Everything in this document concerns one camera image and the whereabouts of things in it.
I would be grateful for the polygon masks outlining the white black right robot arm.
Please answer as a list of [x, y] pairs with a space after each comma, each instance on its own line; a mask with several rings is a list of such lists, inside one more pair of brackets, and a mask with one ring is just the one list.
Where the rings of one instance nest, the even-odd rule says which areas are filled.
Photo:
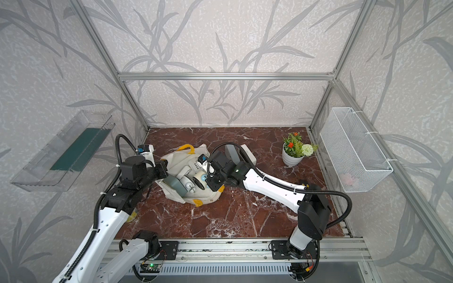
[[199, 161], [212, 191], [220, 190], [223, 185], [241, 187], [276, 200], [297, 213], [298, 223], [287, 241], [288, 249], [304, 251], [311, 242], [323, 238], [331, 207], [326, 196], [315, 186], [284, 182], [254, 169], [247, 162], [234, 163], [223, 152], [215, 152]]

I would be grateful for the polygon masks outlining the grey square analog clock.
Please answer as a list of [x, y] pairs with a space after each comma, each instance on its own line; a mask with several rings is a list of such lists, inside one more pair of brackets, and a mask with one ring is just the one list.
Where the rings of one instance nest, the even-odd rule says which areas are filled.
[[225, 145], [225, 155], [230, 158], [236, 165], [241, 161], [241, 155], [234, 145]]

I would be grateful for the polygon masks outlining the clear plastic wall shelf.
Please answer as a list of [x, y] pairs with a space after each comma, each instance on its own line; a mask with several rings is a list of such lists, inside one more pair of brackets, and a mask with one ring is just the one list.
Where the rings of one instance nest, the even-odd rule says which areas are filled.
[[111, 114], [79, 111], [11, 183], [27, 192], [67, 192], [114, 126]]

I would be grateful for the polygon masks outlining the white twin bell alarm clock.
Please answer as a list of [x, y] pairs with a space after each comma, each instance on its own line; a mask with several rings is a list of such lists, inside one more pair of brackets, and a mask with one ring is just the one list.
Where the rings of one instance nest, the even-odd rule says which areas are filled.
[[180, 178], [180, 182], [187, 192], [195, 193], [196, 186], [191, 178], [189, 178], [187, 176], [183, 176]]

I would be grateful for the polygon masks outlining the pink object in basket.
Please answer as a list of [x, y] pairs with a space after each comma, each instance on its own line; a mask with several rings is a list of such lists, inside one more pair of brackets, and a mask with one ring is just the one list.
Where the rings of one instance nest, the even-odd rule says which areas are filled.
[[350, 173], [342, 174], [340, 180], [344, 186], [354, 186], [357, 179], [352, 176]]

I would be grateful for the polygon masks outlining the blue twin bell alarm clock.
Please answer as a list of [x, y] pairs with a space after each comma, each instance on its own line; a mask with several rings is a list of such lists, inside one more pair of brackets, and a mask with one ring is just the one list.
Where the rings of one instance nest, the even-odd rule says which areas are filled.
[[201, 190], [205, 190], [208, 188], [206, 179], [208, 175], [204, 171], [199, 171], [197, 174], [195, 174], [192, 178], [194, 184], [197, 185]]

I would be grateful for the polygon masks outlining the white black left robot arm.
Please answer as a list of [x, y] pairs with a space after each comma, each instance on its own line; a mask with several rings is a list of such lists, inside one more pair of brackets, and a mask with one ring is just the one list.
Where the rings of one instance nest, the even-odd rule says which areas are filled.
[[167, 165], [166, 160], [152, 162], [139, 155], [127, 158], [120, 165], [120, 182], [101, 194], [95, 205], [91, 230], [54, 282], [118, 283], [140, 260], [160, 254], [157, 234], [139, 231], [118, 255], [101, 266], [114, 237], [142, 200], [143, 191], [168, 176]]

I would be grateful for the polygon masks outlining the green circuit board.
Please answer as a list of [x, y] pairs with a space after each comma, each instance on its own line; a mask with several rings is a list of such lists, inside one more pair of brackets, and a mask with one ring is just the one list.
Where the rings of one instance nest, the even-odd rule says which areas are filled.
[[163, 264], [143, 263], [140, 265], [141, 274], [158, 274]]

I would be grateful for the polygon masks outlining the white digital clock dark screen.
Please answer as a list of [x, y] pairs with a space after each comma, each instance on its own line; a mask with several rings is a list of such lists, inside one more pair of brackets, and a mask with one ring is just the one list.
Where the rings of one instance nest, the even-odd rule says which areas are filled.
[[257, 164], [257, 158], [254, 156], [252, 151], [250, 151], [249, 147], [246, 144], [241, 145], [241, 148], [244, 150], [244, 152], [247, 154], [248, 158], [252, 162], [253, 165]]

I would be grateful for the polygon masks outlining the white canvas bag yellow handles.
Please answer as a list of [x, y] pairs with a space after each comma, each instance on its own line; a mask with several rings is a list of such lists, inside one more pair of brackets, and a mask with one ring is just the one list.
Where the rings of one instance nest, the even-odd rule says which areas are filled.
[[161, 187], [165, 197], [196, 207], [216, 202], [222, 194], [223, 187], [218, 191], [211, 190], [206, 182], [208, 175], [198, 161], [199, 158], [209, 156], [210, 153], [205, 144], [199, 147], [186, 144], [164, 155], [161, 159], [168, 162], [168, 177], [156, 183]]

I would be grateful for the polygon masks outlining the green square analog clock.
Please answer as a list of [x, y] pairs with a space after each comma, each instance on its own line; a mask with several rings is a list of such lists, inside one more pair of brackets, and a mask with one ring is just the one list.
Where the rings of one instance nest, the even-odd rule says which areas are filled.
[[188, 192], [181, 181], [172, 175], [169, 175], [167, 178], [165, 178], [163, 182], [171, 189], [175, 190], [181, 197], [184, 197]]

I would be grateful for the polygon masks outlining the green yellow tape roll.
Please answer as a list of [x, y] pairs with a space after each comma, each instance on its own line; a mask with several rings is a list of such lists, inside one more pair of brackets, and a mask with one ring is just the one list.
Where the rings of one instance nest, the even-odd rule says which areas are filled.
[[131, 223], [132, 221], [134, 221], [137, 218], [137, 216], [138, 216], [138, 210], [136, 208], [134, 208], [132, 213], [127, 218], [126, 222]]

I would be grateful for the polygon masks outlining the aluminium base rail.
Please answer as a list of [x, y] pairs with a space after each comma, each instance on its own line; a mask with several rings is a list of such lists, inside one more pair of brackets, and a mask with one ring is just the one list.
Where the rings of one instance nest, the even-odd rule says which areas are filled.
[[[357, 262], [372, 257], [362, 238], [324, 238], [311, 244], [302, 258], [291, 257], [284, 238], [206, 238], [163, 240], [157, 259], [139, 261], [127, 275], [289, 275], [323, 263]], [[143, 263], [163, 264], [158, 274], [141, 274]]]

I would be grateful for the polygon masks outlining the white pot artificial plant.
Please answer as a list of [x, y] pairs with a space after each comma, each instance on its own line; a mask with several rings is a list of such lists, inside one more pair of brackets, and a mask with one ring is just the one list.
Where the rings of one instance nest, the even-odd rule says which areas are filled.
[[304, 143], [299, 132], [293, 132], [283, 139], [282, 159], [285, 165], [294, 167], [298, 165], [305, 157], [315, 154], [318, 145]]

